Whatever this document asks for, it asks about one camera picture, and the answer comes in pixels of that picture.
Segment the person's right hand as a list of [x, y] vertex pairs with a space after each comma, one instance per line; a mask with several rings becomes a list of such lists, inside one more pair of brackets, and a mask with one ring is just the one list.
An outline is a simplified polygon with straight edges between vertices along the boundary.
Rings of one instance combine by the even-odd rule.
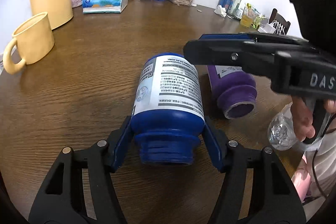
[[[291, 115], [293, 120], [294, 133], [299, 141], [305, 140], [305, 138], [312, 138], [315, 135], [315, 129], [312, 125], [313, 114], [307, 108], [305, 102], [300, 97], [292, 96]], [[335, 101], [326, 100], [324, 102], [324, 108], [330, 114], [335, 114]], [[327, 133], [335, 131], [335, 119], [331, 122]]]

